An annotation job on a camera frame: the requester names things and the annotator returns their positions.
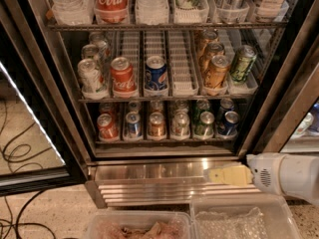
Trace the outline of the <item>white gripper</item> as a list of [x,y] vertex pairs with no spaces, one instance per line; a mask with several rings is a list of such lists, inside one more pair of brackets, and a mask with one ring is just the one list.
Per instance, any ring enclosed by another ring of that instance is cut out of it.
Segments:
[[253,175],[253,184],[260,191],[282,195],[280,167],[285,157],[286,154],[278,152],[248,154],[246,160],[249,168],[242,164],[223,166],[206,169],[203,174],[209,182],[239,187],[250,184]]

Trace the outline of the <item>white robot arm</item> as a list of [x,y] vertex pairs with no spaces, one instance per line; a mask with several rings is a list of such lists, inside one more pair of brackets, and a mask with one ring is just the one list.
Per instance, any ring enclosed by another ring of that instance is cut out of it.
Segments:
[[248,154],[247,164],[231,164],[203,171],[206,181],[244,187],[252,183],[262,192],[303,199],[319,205],[319,157],[278,152]]

